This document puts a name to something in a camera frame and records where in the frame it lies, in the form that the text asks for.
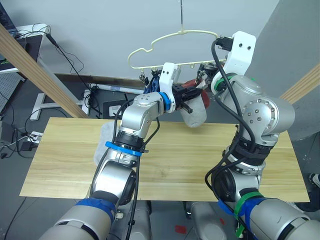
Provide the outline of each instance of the white wall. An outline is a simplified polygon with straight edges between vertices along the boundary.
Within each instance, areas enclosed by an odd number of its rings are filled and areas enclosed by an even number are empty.
[[[231,36],[238,30],[259,36],[279,0],[184,0],[185,29]],[[84,75],[138,78],[127,64],[130,52],[180,29],[179,0],[1,0],[16,26],[46,23],[52,36],[85,64]],[[191,33],[164,40],[150,54],[132,58],[136,66],[211,60],[212,37]],[[54,73],[70,66],[46,41],[41,55]],[[185,66],[180,82],[195,77]]]

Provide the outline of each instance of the wooden beam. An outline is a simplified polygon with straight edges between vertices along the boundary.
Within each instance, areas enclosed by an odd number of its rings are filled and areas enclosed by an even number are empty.
[[[74,118],[88,118],[0,24],[0,53],[49,98]]]
[[[294,104],[320,85],[320,63],[315,65],[303,78],[290,87],[280,98]]]

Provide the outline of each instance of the red object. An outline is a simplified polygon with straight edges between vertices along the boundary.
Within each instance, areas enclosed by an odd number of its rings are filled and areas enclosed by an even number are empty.
[[[189,87],[193,87],[195,85],[196,85],[196,80],[192,79],[192,80],[187,81],[184,84],[182,84],[182,87],[189,88]],[[209,99],[208,93],[205,90],[202,90],[201,97],[202,97],[204,107],[208,108],[210,105],[210,99]]]
[[[225,225],[225,224],[226,224],[226,223],[225,223],[225,220],[223,220],[222,218],[220,218],[220,222],[221,222],[222,225]]]
[[[178,234],[186,234],[187,233],[187,228],[185,226],[175,225],[174,230]]]

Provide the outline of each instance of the wooden table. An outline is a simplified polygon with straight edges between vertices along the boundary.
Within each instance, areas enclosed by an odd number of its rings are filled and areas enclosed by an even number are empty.
[[[96,166],[100,128],[108,120],[50,118],[24,181],[21,196],[84,198]],[[156,128],[153,122],[149,133]],[[138,199],[215,201],[204,183],[206,172],[234,137],[234,124],[161,122],[141,157]],[[270,198],[309,202],[289,135],[280,135],[263,171],[260,191]]]

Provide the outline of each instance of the gray floor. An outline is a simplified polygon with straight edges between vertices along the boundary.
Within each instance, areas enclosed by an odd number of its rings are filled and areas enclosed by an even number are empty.
[[[66,83],[67,87],[73,94],[81,98],[84,91],[82,83]],[[41,91],[35,87],[30,81],[21,83],[10,102],[14,107],[14,125],[22,128],[26,118],[30,115],[33,104],[36,100],[37,93]],[[100,103],[111,100],[122,100],[124,95],[118,92],[100,91],[97,95]],[[219,108],[214,102],[211,103],[210,109],[207,111],[207,121],[214,123],[233,123],[234,121]],[[91,117],[95,117],[94,111],[90,112]],[[49,117],[61,117],[62,114],[55,110],[45,109],[42,111],[38,121],[28,122],[28,131],[43,132]],[[12,109],[9,107],[6,116],[3,119],[6,123],[12,121]],[[161,121],[182,121],[182,117],[178,112],[166,114],[160,117]],[[292,143],[296,156],[302,169],[303,176],[307,179],[308,173],[320,173],[320,136],[314,134],[305,139],[300,139]],[[23,152],[25,156],[32,157],[32,152]],[[31,159],[22,158],[14,153],[11,158],[0,159],[0,240],[4,239],[4,233],[8,224],[15,214],[17,208],[23,201],[23,197],[19,196],[24,179],[31,164]],[[317,191],[312,185],[306,181],[308,191],[314,193]],[[8,233],[8,240],[34,240],[38,239],[52,224],[55,223],[71,206],[75,204],[75,199],[57,199],[57,198],[35,198],[28,197],[18,212],[11,229]],[[175,232],[175,225],[185,226],[190,231],[186,237],[185,234]],[[154,201],[152,202],[151,228],[154,240],[175,239],[175,240],[194,240],[195,233],[192,229],[192,221],[187,220],[183,211],[181,202],[177,201]],[[119,232],[115,226],[112,229],[115,233]]]

